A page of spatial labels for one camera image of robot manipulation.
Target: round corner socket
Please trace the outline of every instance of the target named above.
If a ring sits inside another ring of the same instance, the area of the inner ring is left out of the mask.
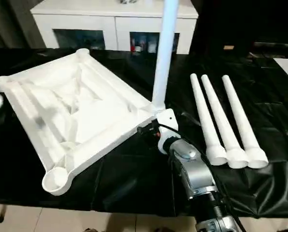
[[[90,57],[90,51],[86,48],[81,48],[76,51],[76,55],[78,56],[80,61],[84,61],[85,59]]]
[[[4,92],[5,85],[10,81],[8,76],[0,76],[0,92]]]
[[[42,180],[43,189],[54,196],[64,194],[71,186],[73,178],[65,168],[55,167],[45,174]]]

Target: white pole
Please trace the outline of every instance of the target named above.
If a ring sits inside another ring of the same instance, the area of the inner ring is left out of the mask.
[[[197,103],[197,112],[206,143],[206,156],[212,165],[222,165],[227,162],[227,154],[221,146],[210,112],[207,108],[197,75],[190,76],[193,94]]]
[[[248,157],[245,151],[240,147],[233,129],[227,119],[225,112],[219,102],[219,99],[208,79],[207,75],[202,76],[202,82],[210,102],[212,113],[215,117],[222,141],[227,151],[227,159],[230,168],[243,168],[248,164]]]
[[[167,79],[171,62],[179,0],[165,0],[162,30],[159,39],[157,65],[154,76],[152,106],[158,113],[165,110]]]
[[[249,157],[248,167],[263,168],[269,164],[268,158],[257,142],[255,134],[250,126],[248,118],[235,92],[229,76],[224,75],[222,80],[226,88],[227,97],[230,101],[230,105],[240,132],[245,152]]]

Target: black table cover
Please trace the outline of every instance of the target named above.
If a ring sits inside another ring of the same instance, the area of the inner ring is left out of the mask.
[[[72,49],[0,50],[0,76],[73,53]],[[151,100],[156,56],[91,51],[91,55]],[[222,83],[228,74],[270,165],[260,170],[213,167],[239,216],[288,218],[288,75],[272,59],[204,58],[173,55],[167,107],[183,131],[204,152],[190,74],[207,74],[236,133]],[[67,193],[42,189],[45,174],[19,120],[4,96],[0,109],[0,203],[75,210],[191,214],[184,189],[168,156],[149,136],[135,134],[79,174]]]

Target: white tapered leg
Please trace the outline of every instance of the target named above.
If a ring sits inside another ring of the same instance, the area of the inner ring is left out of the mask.
[[[225,149],[221,146],[210,112],[207,108],[203,92],[194,73],[190,76],[197,112],[206,143],[206,156],[212,165],[222,165],[227,162]]]
[[[226,88],[227,97],[230,101],[230,105],[240,132],[245,152],[249,157],[248,167],[263,168],[269,164],[268,158],[257,142],[255,134],[250,126],[248,118],[235,92],[229,76],[224,75],[222,80]]]
[[[222,141],[227,151],[227,162],[230,168],[243,168],[248,164],[248,157],[245,151],[240,147],[233,129],[222,109],[219,99],[208,79],[207,75],[202,76],[202,82],[210,102],[214,118],[216,120]]]

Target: glass cabinet door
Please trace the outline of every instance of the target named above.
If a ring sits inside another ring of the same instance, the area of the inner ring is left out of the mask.
[[[117,50],[115,17],[34,14],[48,48]]]
[[[53,29],[61,48],[85,47],[94,50],[105,50],[102,30]]]
[[[157,53],[160,33],[158,32],[130,32],[130,51],[143,53]],[[175,33],[173,53],[177,52],[179,33]]]
[[[196,19],[177,19],[173,52],[189,54],[196,22]],[[161,28],[162,18],[116,17],[118,50],[157,52]]]

